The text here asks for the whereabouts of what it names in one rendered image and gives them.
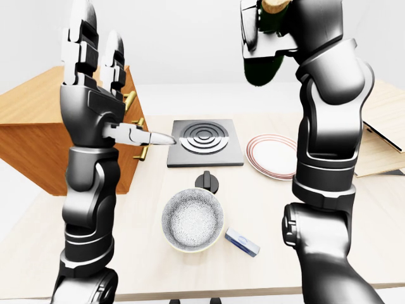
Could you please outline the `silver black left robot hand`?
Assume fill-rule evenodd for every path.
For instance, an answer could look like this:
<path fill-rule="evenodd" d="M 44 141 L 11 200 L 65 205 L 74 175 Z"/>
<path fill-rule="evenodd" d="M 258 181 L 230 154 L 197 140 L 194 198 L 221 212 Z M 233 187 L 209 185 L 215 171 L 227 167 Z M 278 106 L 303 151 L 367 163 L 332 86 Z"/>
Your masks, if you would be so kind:
<path fill-rule="evenodd" d="M 60 88 L 61 116 L 74 145 L 110 148 L 116 143 L 133 146 L 175 144 L 172 136 L 124 123 L 123 41 L 117 32 L 110 32 L 103 57 L 97 50 L 98 41 L 92 3 L 74 0 L 70 25 L 63 31 L 61 59 L 65 66 Z"/>

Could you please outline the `round black knob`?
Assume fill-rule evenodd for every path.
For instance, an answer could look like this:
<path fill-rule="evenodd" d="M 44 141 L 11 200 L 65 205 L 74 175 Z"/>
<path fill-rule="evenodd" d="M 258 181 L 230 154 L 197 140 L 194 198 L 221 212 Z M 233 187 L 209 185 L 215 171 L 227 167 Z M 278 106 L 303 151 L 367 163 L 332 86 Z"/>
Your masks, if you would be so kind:
<path fill-rule="evenodd" d="M 195 186 L 216 194 L 219 189 L 219 181 L 214 175 L 211 175 L 210 171 L 205 170 L 204 173 L 196 179 Z"/>

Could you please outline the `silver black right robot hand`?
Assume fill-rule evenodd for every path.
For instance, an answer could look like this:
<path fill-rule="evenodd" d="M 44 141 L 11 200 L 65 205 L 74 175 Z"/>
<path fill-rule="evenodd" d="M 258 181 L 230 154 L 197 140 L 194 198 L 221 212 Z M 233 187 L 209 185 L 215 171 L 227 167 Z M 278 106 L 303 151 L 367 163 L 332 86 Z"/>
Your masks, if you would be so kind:
<path fill-rule="evenodd" d="M 303 61 L 343 36 L 342 0 L 241 0 L 245 60 Z"/>

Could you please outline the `small blue white box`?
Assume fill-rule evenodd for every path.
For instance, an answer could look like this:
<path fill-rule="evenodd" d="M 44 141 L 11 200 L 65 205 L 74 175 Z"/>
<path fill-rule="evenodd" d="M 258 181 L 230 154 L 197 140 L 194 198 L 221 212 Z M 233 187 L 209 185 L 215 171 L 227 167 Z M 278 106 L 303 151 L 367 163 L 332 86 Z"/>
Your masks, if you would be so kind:
<path fill-rule="evenodd" d="M 234 244 L 236 247 L 238 247 L 251 257 L 255 257 L 260 251 L 260 247 L 257 244 L 253 243 L 248 238 L 239 234 L 231 227 L 227 229 L 225 233 L 225 239 L 230 241 L 232 244 Z"/>

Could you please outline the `dark green wine bottle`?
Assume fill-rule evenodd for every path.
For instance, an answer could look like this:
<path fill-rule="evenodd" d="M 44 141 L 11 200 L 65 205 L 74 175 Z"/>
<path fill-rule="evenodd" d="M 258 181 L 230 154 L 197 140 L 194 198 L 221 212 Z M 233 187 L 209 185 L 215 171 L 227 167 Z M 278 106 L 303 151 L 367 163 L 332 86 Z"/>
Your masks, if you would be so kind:
<path fill-rule="evenodd" d="M 269 83 L 280 68 L 282 55 L 248 58 L 261 49 L 267 37 L 280 37 L 282 24 L 292 0 L 241 0 L 240 24 L 244 59 L 244 73 L 254 86 Z"/>

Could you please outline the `white plate with red rings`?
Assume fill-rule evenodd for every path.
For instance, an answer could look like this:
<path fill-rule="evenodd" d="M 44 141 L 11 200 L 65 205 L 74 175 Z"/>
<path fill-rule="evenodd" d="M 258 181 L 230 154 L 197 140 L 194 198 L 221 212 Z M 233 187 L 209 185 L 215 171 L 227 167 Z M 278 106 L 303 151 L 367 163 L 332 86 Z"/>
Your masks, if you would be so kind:
<path fill-rule="evenodd" d="M 260 173 L 289 181 L 296 173 L 297 143 L 280 134 L 261 134 L 247 143 L 246 157 Z"/>

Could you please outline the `wooden cabinet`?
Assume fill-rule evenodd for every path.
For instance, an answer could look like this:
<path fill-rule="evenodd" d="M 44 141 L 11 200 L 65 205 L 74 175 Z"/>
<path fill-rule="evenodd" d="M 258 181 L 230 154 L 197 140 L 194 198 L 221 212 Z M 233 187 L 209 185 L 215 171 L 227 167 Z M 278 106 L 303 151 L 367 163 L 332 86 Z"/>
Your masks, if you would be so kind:
<path fill-rule="evenodd" d="M 129 68 L 124 71 L 123 95 L 136 91 Z M 69 150 L 76 146 L 61 116 L 62 83 L 63 68 L 56 66 L 0 96 L 0 158 L 55 195 L 68 192 Z M 123 121 L 132 124 L 141 117 L 140 101 L 135 98 Z M 143 130 L 148 131 L 146 119 Z M 110 147 L 118 150 L 116 194 L 128 192 L 138 164 L 133 156 L 140 155 L 143 147 L 120 143 Z"/>

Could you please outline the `flat dark stove plate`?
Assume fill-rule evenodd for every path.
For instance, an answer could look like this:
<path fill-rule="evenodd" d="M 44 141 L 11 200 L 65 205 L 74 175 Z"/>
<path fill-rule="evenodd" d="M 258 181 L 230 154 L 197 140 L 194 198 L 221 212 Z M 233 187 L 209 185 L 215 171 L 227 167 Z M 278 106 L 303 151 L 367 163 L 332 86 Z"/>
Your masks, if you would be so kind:
<path fill-rule="evenodd" d="M 244 157 L 231 119 L 176 120 L 167 167 L 242 166 Z"/>

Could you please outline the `tray of wooden slats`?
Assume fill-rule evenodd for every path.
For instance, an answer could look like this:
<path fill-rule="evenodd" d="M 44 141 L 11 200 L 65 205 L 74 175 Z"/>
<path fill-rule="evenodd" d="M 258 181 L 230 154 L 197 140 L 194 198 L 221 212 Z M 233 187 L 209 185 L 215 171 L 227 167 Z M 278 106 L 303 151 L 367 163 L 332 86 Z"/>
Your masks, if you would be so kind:
<path fill-rule="evenodd" d="M 405 91 L 376 80 L 362 109 L 358 177 L 405 168 Z"/>

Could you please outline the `patterned grey bowl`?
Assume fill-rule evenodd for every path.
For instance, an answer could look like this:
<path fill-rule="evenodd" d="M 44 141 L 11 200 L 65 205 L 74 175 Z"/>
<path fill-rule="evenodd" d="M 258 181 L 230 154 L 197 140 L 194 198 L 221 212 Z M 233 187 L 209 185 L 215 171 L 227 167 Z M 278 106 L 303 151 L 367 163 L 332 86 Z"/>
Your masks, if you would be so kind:
<path fill-rule="evenodd" d="M 202 188 L 175 194 L 163 208 L 161 225 L 169 244 L 184 253 L 208 249 L 220 237 L 225 214 L 215 195 Z"/>

